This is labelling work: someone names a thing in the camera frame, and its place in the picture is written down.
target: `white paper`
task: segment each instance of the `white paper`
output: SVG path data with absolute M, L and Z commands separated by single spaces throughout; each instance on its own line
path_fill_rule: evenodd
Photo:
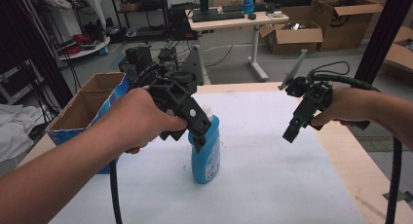
M 311 129 L 282 138 L 297 106 L 284 92 L 195 94 L 220 119 L 221 168 L 194 183 L 187 135 L 118 162 L 124 223 L 364 223 Z M 52 223 L 115 223 L 96 175 Z

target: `wooden table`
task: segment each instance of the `wooden table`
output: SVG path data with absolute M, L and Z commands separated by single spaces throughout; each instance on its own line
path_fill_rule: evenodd
M 276 91 L 280 83 L 214 85 L 198 88 L 198 93 L 265 92 Z M 329 123 L 315 131 L 328 159 L 342 179 L 351 198 L 366 223 L 384 223 L 390 182 L 359 145 L 350 131 L 337 123 Z M 44 136 L 22 164 L 52 149 L 54 144 Z M 413 211 L 406 202 L 398 202 L 396 223 L 411 223 Z

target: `blue bottle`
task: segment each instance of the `blue bottle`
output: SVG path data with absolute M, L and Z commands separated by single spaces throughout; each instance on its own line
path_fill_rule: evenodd
M 254 11 L 254 0 L 244 0 L 243 12 L 250 14 Z
M 218 173 L 220 163 L 220 141 L 219 141 L 219 119 L 212 114 L 208 106 L 203 106 L 204 112 L 211 122 L 206 132 L 206 145 L 197 152 L 195 149 L 193 135 L 188 134 L 189 142 L 192 144 L 192 176 L 195 182 L 206 184 Z

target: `keyboard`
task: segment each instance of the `keyboard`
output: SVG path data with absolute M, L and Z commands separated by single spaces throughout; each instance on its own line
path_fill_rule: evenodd
M 194 15 L 192 16 L 192 21 L 202 22 L 202 21 L 216 21 L 216 20 L 244 19 L 244 18 L 245 18 L 245 15 L 242 12 L 230 12 L 230 13 L 220 13 L 220 14 Z
M 243 5 L 228 5 L 228 6 L 222 6 L 222 12 L 224 13 L 229 13 L 229 12 L 242 12 L 243 11 Z

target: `open cardboard box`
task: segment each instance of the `open cardboard box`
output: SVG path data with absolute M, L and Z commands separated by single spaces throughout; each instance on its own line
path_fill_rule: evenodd
M 413 86 L 413 51 L 405 47 L 408 39 L 413 39 L 413 30 L 402 26 L 394 38 L 380 71 Z
M 322 29 L 319 51 L 357 48 L 373 14 L 383 7 L 369 0 L 357 0 L 354 6 L 334 7 L 338 0 L 319 0 L 314 21 Z
M 268 49 L 272 54 L 294 54 L 306 49 L 316 50 L 317 43 L 322 42 L 321 28 L 312 20 L 294 20 L 293 23 L 305 25 L 306 29 L 282 30 L 284 24 L 273 24 L 260 28 L 261 37 L 267 37 Z
M 95 123 L 128 88 L 125 73 L 94 74 L 48 125 L 46 133 L 59 146 Z M 99 173 L 107 172 L 105 167 Z
M 128 0 L 119 4 L 120 12 L 135 12 L 142 7 L 141 0 Z

